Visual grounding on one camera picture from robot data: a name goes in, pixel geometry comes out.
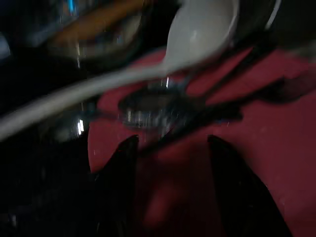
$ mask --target red surface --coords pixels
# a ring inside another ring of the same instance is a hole
[[[209,70],[188,89],[200,94],[229,71],[243,56]],[[164,52],[139,64],[161,60]],[[245,94],[271,81],[293,78],[308,64],[276,51],[217,93],[211,101]],[[117,112],[119,99],[144,84],[106,92],[100,109]],[[295,237],[316,236],[316,92],[289,105],[255,102],[244,108],[242,122],[212,125],[140,159],[137,167],[135,231],[137,236],[225,236],[216,206],[207,135],[234,144],[269,188]],[[117,145],[135,134],[119,123],[99,120],[90,125],[88,150],[92,171],[102,168]],[[140,146],[148,135],[140,134]]]

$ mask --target white spoon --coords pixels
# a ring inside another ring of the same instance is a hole
[[[161,64],[114,72],[66,87],[0,119],[0,141],[106,90],[163,78],[218,57],[235,33],[239,0],[186,0],[170,27]]]

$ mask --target red tablecloth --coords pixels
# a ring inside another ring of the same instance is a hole
[[[227,73],[244,55],[205,72],[188,88],[198,95]],[[136,65],[160,61],[156,52]],[[293,78],[312,67],[276,51],[219,91],[208,102],[243,95],[281,76]],[[99,109],[117,112],[118,101],[144,84],[106,92]],[[213,189],[207,135],[234,144],[269,188],[295,237],[316,236],[316,92],[288,105],[255,102],[243,109],[242,122],[216,124],[147,158],[137,167],[135,231],[138,236],[225,236]],[[90,125],[88,150],[92,171],[102,168],[117,145],[135,134],[119,124]],[[148,134],[139,132],[140,146]]]

